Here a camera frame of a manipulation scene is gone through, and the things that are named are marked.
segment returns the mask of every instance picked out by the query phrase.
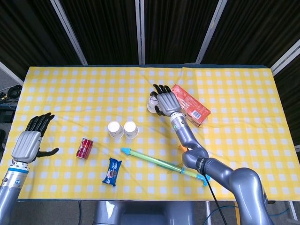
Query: black curtain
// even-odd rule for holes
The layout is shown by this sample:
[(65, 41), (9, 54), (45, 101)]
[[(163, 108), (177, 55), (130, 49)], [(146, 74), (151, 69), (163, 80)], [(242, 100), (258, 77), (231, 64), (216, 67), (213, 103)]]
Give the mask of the black curtain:
[(60, 0), (89, 65), (138, 64), (135, 0)]
[(81, 64), (49, 0), (1, 0), (0, 27), (0, 61), (22, 80), (30, 66)]
[(299, 38), (299, 0), (229, 0), (201, 63), (271, 67)]
[(300, 144), (300, 55), (274, 77), (294, 145)]
[(146, 64), (195, 62), (218, 0), (145, 0)]

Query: gray robotic arm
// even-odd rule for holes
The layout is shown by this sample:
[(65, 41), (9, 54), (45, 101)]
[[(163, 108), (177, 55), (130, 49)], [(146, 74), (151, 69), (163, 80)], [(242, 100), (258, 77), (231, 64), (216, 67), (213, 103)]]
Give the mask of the gray robotic arm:
[(12, 152), (12, 164), (9, 166), (0, 186), (0, 224), (7, 225), (17, 202), (19, 193), (29, 172), (28, 164), (36, 157), (54, 155), (59, 149), (50, 152), (39, 151), (42, 137), (54, 115), (47, 113), (30, 120), (25, 131), (21, 133)]
[(174, 93), (168, 86), (154, 84), (158, 94), (156, 96), (161, 111), (155, 106), (158, 115), (171, 117), (170, 121), (182, 146), (188, 151), (182, 155), (186, 167), (197, 170), (202, 175), (209, 175), (223, 187), (234, 194), (240, 210), (242, 225), (272, 225), (273, 222), (267, 212), (267, 196), (258, 174), (249, 168), (231, 169), (215, 158), (209, 158), (206, 149), (196, 140), (187, 124), (184, 114)]

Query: table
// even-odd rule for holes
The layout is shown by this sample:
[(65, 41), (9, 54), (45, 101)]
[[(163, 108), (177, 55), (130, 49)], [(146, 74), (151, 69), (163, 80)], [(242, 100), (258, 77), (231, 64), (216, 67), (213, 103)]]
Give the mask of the table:
[[(179, 84), (211, 110), (199, 128), (190, 124), (210, 157), (257, 171), (269, 199), (300, 200), (300, 166), (270, 69), (187, 67), (30, 67), (0, 172), (35, 115), (55, 114), (41, 150), (60, 151), (30, 164), (19, 199), (212, 200), (202, 182), (120, 152), (129, 147), (181, 163), (169, 118), (147, 111), (153, 83)], [(111, 120), (134, 120), (139, 135), (110, 138)], [(83, 137), (94, 141), (86, 161), (75, 157)], [(109, 157), (122, 160), (116, 187), (102, 183)], [(218, 200), (234, 200), (215, 181), (211, 185)]]

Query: red cardboard box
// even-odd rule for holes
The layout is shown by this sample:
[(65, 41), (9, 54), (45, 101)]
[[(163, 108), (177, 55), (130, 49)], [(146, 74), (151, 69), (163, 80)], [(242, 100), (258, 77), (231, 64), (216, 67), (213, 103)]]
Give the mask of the red cardboard box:
[(200, 126), (205, 118), (210, 114), (210, 110), (198, 102), (179, 85), (174, 85), (174, 87), (172, 87), (172, 92), (174, 92), (181, 106), (181, 112), (185, 114), (187, 119), (196, 127)]

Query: gray floor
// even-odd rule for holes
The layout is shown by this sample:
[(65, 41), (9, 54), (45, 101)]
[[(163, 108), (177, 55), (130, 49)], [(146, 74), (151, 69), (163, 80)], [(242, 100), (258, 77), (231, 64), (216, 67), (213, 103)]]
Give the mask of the gray floor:
[[(0, 71), (0, 90), (16, 85), (16, 82)], [(8, 135), (11, 124), (0, 124), (0, 129), (4, 129)], [(195, 202), (194, 215), (195, 224), (202, 225), (206, 219), (205, 202)], [(234, 205), (233, 202), (220, 202), (220, 206)], [(96, 202), (82, 202), (82, 224), (91, 225)], [(268, 205), (268, 212), (276, 214), (287, 209), (287, 202), (276, 202)], [(216, 209), (214, 202), (210, 203), (210, 211)], [(295, 203), (295, 209), (298, 218), (300, 218), (300, 204)], [(224, 216), (229, 225), (236, 225), (236, 215), (234, 208), (224, 208)], [(14, 225), (75, 225), (78, 224), (79, 207), (78, 201), (30, 201), (18, 202), (12, 215), (12, 224)], [(272, 217), (274, 224), (292, 224), (286, 219), (292, 218), (290, 211), (278, 217)], [(219, 212), (211, 216), (212, 224), (223, 224)]]

